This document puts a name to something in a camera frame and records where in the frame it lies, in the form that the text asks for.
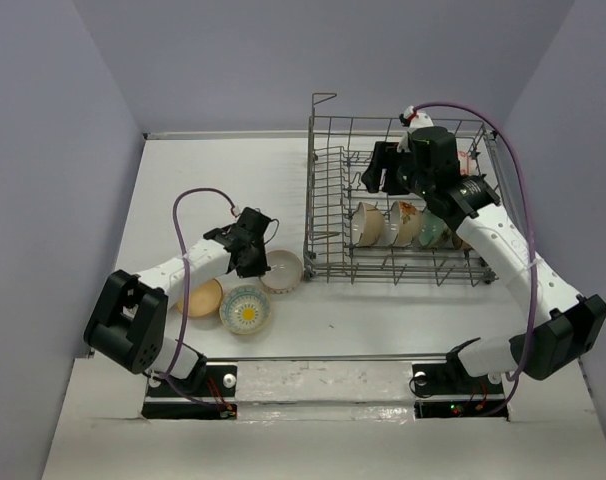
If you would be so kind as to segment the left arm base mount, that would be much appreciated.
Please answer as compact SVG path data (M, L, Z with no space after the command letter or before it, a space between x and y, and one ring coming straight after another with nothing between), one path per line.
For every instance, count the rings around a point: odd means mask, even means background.
M192 391L173 380L151 377L146 384L141 415L149 420L236 420L238 365L213 362Z

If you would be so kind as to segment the mint green bowl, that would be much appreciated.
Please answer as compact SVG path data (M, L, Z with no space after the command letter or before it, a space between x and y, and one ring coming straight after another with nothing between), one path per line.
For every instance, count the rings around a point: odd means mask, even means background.
M418 243L427 249L440 248L451 237L452 232L447 224L429 209L422 212L422 228L418 235Z

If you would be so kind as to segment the brown glazed bowl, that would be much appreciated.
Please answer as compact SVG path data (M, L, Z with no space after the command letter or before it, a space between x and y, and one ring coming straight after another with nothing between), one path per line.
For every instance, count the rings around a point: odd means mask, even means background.
M452 245L455 250L470 251L473 249L473 247L468 242L466 242L456 234L452 236Z

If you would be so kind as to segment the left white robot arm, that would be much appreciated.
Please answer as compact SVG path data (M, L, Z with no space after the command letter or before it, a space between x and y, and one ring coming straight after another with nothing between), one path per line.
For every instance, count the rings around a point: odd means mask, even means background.
M132 374L155 373L184 395L204 383L207 358L165 335L168 311L190 291L231 272L259 277L269 270L264 234L272 220L245 208L170 260L136 274L110 274L83 334L84 342Z

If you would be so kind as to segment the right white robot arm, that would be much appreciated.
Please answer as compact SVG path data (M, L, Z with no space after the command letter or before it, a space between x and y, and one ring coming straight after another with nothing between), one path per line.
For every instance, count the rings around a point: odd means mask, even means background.
M512 337L472 339L447 356L445 384L465 392L486 375L526 374L544 380L594 346L606 303L565 282L522 235L496 191L460 171L455 136L441 126L418 128L399 142L376 142L361 176L370 193L413 193L497 274L526 317Z

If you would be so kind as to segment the teal bowl with yellow centre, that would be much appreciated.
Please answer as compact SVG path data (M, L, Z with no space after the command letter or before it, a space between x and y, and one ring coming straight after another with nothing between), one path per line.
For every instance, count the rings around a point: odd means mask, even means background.
M261 331L272 314L269 295L253 285L241 285L226 293L219 307L219 318L225 328L236 335Z

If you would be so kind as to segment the white bowl with patterned outside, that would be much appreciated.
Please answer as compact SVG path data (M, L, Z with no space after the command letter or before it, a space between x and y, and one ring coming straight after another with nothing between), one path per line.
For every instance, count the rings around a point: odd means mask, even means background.
M303 277L303 264L296 254L287 250L273 250L267 253L270 269L259 278L269 291L277 294L294 290Z

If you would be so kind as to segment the orange coral pattern bowl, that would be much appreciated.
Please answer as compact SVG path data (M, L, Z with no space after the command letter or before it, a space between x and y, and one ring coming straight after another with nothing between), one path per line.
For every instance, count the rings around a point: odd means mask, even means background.
M474 162L473 158L467 151L459 150L457 152L460 174L464 176L469 176L474 174Z

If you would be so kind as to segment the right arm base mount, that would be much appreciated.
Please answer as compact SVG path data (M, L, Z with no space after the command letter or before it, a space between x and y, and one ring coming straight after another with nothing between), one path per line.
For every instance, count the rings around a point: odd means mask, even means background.
M453 347L442 362L412 365L408 387L419 419L509 419L503 373L489 370L487 353L478 350L484 344L472 338Z

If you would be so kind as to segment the plain white bowl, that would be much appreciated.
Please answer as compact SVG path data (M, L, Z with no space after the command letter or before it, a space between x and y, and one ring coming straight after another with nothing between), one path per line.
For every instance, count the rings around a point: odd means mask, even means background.
M422 212L412 203L395 201L389 214L389 244L393 247L410 245L422 230Z

